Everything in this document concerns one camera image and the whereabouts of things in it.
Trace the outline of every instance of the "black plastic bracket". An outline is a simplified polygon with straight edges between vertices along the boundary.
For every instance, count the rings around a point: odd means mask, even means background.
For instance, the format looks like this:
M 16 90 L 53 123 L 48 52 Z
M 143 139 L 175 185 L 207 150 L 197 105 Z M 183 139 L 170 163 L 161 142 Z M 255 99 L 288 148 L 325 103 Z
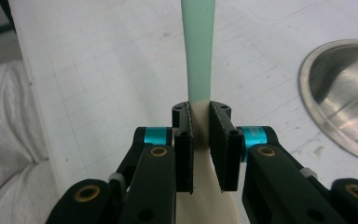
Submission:
M 209 147 L 222 191 L 236 191 L 241 167 L 243 132 L 231 123 L 231 108 L 211 102 Z
M 242 202 L 251 223 L 346 223 L 284 151 L 250 148 Z
M 193 192 L 193 128 L 190 104 L 183 102 L 172 108 L 172 128 L 176 156 L 176 190 Z
M 118 223 L 174 223 L 175 152 L 169 146 L 145 148 Z

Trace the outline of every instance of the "stainless steel bowl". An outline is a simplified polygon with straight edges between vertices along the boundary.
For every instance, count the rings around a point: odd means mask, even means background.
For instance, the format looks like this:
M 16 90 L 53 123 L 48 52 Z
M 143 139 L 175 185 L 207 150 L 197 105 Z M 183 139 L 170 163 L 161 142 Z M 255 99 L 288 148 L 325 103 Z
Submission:
M 358 156 L 358 40 L 314 50 L 302 64 L 299 88 L 317 125 Z

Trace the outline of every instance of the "white fabric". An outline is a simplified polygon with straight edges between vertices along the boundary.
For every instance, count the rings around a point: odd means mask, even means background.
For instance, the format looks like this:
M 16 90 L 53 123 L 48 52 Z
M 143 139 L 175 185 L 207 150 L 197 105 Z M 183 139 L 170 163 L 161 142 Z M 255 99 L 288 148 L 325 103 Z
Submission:
M 44 223 L 58 201 L 22 62 L 0 65 L 0 223 Z

